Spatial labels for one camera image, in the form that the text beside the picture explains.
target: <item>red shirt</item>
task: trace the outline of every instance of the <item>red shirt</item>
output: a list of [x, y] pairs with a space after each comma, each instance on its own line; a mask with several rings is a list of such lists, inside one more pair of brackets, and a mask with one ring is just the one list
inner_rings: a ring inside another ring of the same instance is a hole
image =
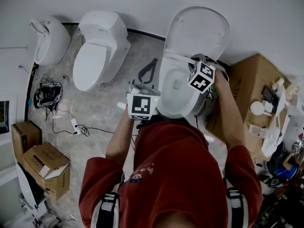
[[[135, 143], [134, 173], [118, 191], [120, 228], [152, 228], [158, 214], [178, 210], [193, 217], [198, 228], [226, 228], [226, 186], [203, 134], [180, 122], [144, 127]], [[248, 150], [228, 153], [226, 178], [248, 202], [249, 226], [262, 203], [261, 186]], [[122, 167], [101, 157], [88, 160], [79, 208], [86, 227], [101, 197], [120, 182]]]

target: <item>power strip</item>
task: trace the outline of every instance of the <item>power strip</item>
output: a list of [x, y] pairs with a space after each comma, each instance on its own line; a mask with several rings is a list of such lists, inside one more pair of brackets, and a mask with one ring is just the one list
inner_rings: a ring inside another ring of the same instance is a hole
[[77, 132], [77, 135], [79, 135], [81, 133], [81, 130], [80, 128], [78, 127], [78, 123], [76, 121], [76, 118], [73, 118], [71, 120], [71, 124], [72, 124], [72, 127], [74, 128], [74, 132]]

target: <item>toilet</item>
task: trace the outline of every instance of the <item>toilet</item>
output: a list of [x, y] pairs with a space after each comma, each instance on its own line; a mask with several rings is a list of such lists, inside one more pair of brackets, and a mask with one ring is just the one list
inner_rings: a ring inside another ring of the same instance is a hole
[[117, 13], [92, 11], [79, 23], [85, 37], [74, 63], [73, 80], [81, 91], [110, 82], [122, 66], [131, 43]]
[[66, 28], [53, 17], [41, 23], [31, 20], [29, 25], [38, 36], [35, 63], [41, 66], [58, 64], [71, 41]]
[[202, 53], [218, 60], [228, 45], [230, 26], [218, 12], [201, 6], [187, 7], [172, 20], [159, 74], [158, 111], [171, 119], [188, 115], [200, 95], [188, 86], [190, 58]]

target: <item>cardboard box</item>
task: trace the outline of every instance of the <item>cardboard box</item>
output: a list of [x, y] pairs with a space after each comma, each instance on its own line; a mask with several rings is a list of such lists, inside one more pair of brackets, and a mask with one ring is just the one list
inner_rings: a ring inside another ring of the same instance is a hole
[[37, 145], [23, 155], [25, 170], [55, 200], [70, 189], [69, 161], [50, 143]]
[[[230, 89], [244, 122], [246, 147], [252, 157], [269, 160], [270, 158], [266, 158], [261, 150], [263, 139], [252, 135], [248, 130], [251, 124], [268, 127], [272, 118], [264, 114], [255, 116], [251, 113], [249, 107], [254, 101], [262, 101], [264, 86], [271, 87], [279, 78], [284, 79], [285, 88], [290, 85], [290, 82], [271, 62], [260, 54], [232, 65], [228, 76]], [[286, 113], [285, 109], [280, 113], [281, 127], [283, 127]], [[215, 137], [224, 141], [219, 101], [216, 102], [206, 129]]]
[[41, 136], [41, 130], [32, 122], [16, 123], [11, 126], [15, 158], [23, 167], [23, 154], [35, 145], [41, 144]]

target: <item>gray floor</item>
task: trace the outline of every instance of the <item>gray floor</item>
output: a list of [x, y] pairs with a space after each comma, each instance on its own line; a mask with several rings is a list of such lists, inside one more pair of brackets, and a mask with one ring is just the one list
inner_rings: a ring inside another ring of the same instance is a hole
[[[80, 93], [73, 83], [72, 74], [74, 60], [81, 48], [82, 40], [76, 26], [68, 27], [68, 30], [72, 35], [72, 40], [64, 59], [58, 65], [40, 67], [38, 70], [40, 76], [47, 74], [48, 77], [56, 81], [60, 80], [62, 76], [69, 77], [69, 82], [65, 80], [61, 81], [63, 83], [63, 98], [59, 108], [63, 111], [66, 111], [67, 108], [73, 104]], [[131, 49], [114, 80], [108, 84], [101, 84], [89, 92], [81, 92], [72, 108], [70, 108], [70, 112], [77, 119], [78, 124], [114, 131], [123, 113], [123, 110], [118, 108], [116, 104], [118, 102], [126, 102], [125, 93], [128, 89], [129, 81], [137, 75], [141, 68], [150, 63], [155, 57], [161, 61], [164, 47], [163, 41], [133, 33], [129, 33], [128, 40], [131, 42]], [[31, 97], [33, 97], [38, 81], [34, 80], [33, 82]], [[193, 112], [197, 111], [200, 104], [201, 100], [198, 101]], [[60, 217], [70, 219], [69, 214], [72, 214], [77, 218], [77, 221], [65, 222], [65, 227], [83, 227], [78, 209], [78, 198], [86, 161], [91, 157], [103, 156], [103, 154], [96, 143], [89, 137], [84, 135], [79, 136], [84, 149], [82, 151], [80, 141], [76, 135], [67, 133], [54, 134], [52, 131], [52, 114], [45, 120], [46, 112], [42, 109], [35, 109], [34, 106], [31, 105], [29, 107], [28, 117], [29, 120], [32, 120], [42, 129], [44, 142], [50, 142], [64, 154], [79, 155], [77, 157], [68, 156], [71, 160], [72, 167], [69, 193], [57, 202], [49, 200], [48, 204]], [[193, 114], [189, 114], [187, 119], [191, 124], [196, 126]], [[199, 119], [199, 128], [204, 132], [203, 118]], [[68, 124], [66, 112], [57, 112], [56, 119], [54, 119], [54, 129], [56, 132], [62, 130], [72, 131]], [[112, 134], [90, 130], [90, 136], [96, 140], [105, 153]], [[227, 156], [225, 146], [218, 141], [214, 141], [213, 143], [209, 143], [209, 150], [218, 161], [220, 168], [223, 169]], [[133, 172], [133, 154], [134, 151], [130, 148], [126, 164], [123, 168], [129, 176]]]

